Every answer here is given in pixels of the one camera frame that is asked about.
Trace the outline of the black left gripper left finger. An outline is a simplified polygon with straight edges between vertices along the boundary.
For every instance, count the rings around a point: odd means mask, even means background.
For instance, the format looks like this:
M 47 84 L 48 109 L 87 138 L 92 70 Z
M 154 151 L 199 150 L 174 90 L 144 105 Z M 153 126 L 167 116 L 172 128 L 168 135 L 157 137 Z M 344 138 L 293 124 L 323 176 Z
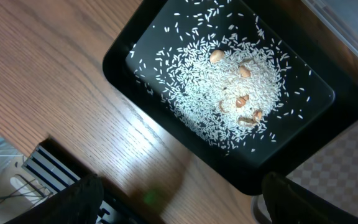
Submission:
M 101 178 L 87 175 L 7 224 L 95 224 L 103 199 Z

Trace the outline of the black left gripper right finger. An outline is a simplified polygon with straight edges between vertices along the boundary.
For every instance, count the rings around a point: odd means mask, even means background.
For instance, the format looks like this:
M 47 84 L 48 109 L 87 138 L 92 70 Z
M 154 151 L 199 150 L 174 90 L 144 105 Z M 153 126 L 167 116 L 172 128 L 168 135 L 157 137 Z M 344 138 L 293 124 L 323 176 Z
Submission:
M 273 224 L 358 223 L 358 217 L 275 172 L 264 177 L 262 195 Z

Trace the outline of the leftover rice pile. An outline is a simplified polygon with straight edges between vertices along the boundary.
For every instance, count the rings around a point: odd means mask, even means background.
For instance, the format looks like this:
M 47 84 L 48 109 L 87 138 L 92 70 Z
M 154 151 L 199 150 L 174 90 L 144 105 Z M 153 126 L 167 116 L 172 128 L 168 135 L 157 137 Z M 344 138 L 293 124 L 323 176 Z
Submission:
M 242 1 L 167 1 L 126 63 L 135 85 L 208 145 L 272 150 L 311 119 L 311 70 Z

